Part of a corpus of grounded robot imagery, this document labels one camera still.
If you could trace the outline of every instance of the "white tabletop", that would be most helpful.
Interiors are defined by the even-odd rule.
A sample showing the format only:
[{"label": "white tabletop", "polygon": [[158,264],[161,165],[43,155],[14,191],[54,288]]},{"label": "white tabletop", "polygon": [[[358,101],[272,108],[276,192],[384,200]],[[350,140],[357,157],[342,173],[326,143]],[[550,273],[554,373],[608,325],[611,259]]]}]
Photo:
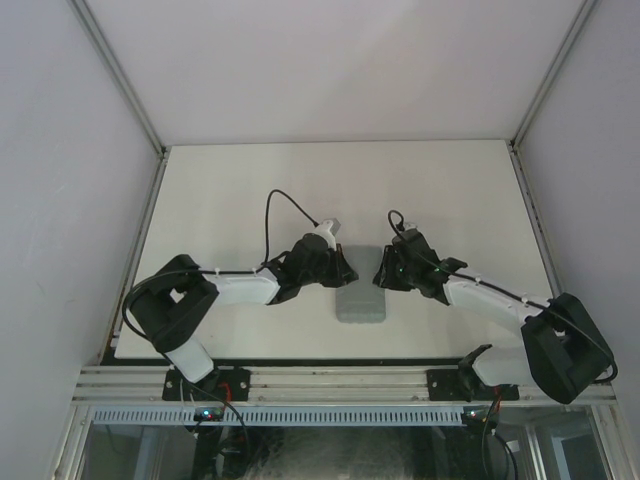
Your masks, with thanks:
[{"label": "white tabletop", "polygon": [[[188,253],[203,268],[247,269],[264,255],[267,194],[281,188],[318,220],[337,217],[343,245],[384,246],[402,211],[442,257],[514,289],[550,295],[506,145],[499,140],[174,147],[137,273]],[[286,200],[271,207],[272,256],[311,225]],[[463,356],[518,339],[477,314],[417,291],[387,291],[382,323],[340,323],[335,292],[303,288],[277,306],[214,307],[196,336],[214,358],[371,359]],[[117,358],[156,358],[126,326]]]}]

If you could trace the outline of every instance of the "white wall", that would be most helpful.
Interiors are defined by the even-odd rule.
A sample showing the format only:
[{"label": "white wall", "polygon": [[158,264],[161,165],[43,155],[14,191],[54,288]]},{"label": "white wall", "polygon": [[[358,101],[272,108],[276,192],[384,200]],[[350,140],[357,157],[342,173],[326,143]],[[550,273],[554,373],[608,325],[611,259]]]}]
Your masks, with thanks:
[{"label": "white wall", "polygon": [[604,1],[525,140],[566,287],[609,340],[640,440],[640,2]]},{"label": "white wall", "polygon": [[0,476],[43,478],[155,170],[63,0],[0,15]]},{"label": "white wall", "polygon": [[168,145],[511,138],[582,0],[89,0]]}]

